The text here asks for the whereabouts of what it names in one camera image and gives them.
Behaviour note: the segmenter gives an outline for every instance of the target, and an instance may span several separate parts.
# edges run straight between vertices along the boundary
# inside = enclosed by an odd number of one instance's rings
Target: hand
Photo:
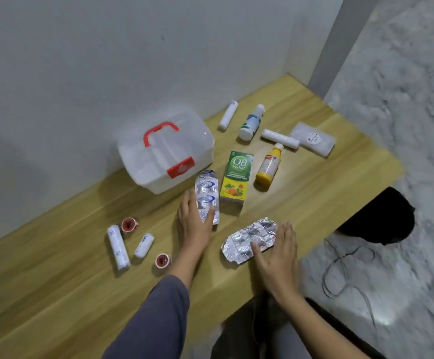
[[[259,246],[254,242],[250,243],[263,284],[280,306],[284,306],[292,300],[292,297],[298,295],[298,259],[295,236],[292,224],[279,224],[274,249],[268,262],[263,258]]]
[[[196,192],[194,189],[185,192],[177,211],[179,238],[182,249],[191,250],[202,255],[210,243],[210,234],[214,224],[215,208],[208,211],[205,222],[202,223],[197,209]]]

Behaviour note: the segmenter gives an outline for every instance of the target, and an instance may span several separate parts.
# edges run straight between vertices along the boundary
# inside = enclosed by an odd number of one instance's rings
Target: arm
[[[184,347],[189,289],[197,263],[210,242],[215,210],[202,223],[195,192],[186,192],[177,212],[181,250],[166,277],[155,285],[104,359],[176,358]]]
[[[293,327],[314,359],[369,359],[322,319],[298,293],[295,232],[290,223],[279,224],[269,262],[252,243],[264,286],[290,317]]]

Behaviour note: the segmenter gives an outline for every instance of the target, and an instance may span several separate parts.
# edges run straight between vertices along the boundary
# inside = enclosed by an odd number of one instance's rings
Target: green and yellow box
[[[228,158],[220,197],[226,201],[244,204],[249,187],[250,168],[252,167],[252,154],[232,151]]]

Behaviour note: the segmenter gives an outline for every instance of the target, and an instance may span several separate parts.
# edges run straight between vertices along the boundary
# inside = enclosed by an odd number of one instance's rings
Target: white plastic box
[[[160,194],[212,163],[214,136],[202,119],[185,111],[157,125],[141,122],[117,147],[131,178]]]

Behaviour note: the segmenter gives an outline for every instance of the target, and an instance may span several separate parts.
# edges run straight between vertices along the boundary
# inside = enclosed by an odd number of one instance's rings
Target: white round label
[[[316,133],[316,132],[309,132],[309,133],[307,133],[307,142],[309,144],[316,145],[321,140],[322,140],[322,138],[320,137],[320,135],[318,133]]]

